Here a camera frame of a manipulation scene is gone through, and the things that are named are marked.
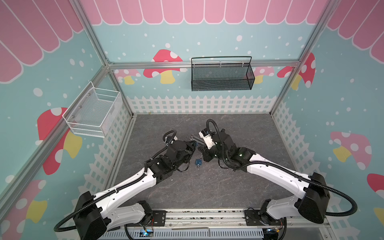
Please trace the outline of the large blue padlock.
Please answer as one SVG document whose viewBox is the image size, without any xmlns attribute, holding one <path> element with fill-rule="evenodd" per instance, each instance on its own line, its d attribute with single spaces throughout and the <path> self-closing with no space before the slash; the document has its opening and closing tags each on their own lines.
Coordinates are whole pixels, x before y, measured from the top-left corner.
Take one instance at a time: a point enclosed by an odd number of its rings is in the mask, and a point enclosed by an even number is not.
<svg viewBox="0 0 384 240">
<path fill-rule="evenodd" d="M 196 161 L 195 161 L 195 165 L 196 165 L 197 168 L 201 167 L 202 164 L 203 164 L 202 159 L 196 159 Z"/>
</svg>

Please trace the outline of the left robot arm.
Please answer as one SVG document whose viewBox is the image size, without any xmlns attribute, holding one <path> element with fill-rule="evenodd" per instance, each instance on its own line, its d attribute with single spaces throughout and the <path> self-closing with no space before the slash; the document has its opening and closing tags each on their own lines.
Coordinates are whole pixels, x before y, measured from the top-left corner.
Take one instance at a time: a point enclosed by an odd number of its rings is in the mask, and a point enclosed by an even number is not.
<svg viewBox="0 0 384 240">
<path fill-rule="evenodd" d="M 82 240 L 97 240 L 108 230 L 122 225 L 146 226 L 153 216 L 153 210 L 146 201 L 128 207 L 122 207 L 122 204 L 170 178 L 182 164 L 188 165 L 196 147 L 196 141 L 173 140 L 132 177 L 97 194 L 82 194 L 74 212 L 59 221 L 54 231 L 76 230 Z"/>
</svg>

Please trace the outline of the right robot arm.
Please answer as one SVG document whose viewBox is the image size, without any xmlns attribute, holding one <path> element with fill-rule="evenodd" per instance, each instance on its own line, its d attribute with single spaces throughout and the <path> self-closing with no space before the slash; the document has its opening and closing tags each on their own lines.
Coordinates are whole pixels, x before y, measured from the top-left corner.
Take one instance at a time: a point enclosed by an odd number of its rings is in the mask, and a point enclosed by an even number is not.
<svg viewBox="0 0 384 240">
<path fill-rule="evenodd" d="M 199 148 L 204 161 L 217 159 L 224 163 L 224 169 L 260 176 L 292 194 L 291 197 L 280 200 L 265 200 L 260 209 L 260 215 L 264 218 L 278 220 L 303 217 L 312 223 L 322 224 L 327 216 L 347 217 L 358 210 L 357 203 L 350 196 L 327 186 L 321 174 L 299 173 L 269 161 L 251 149 L 239 148 L 225 130 L 216 133 L 204 129 L 199 136 L 205 143 Z M 346 199 L 350 202 L 351 209 L 339 213 L 328 212 L 331 194 Z"/>
</svg>

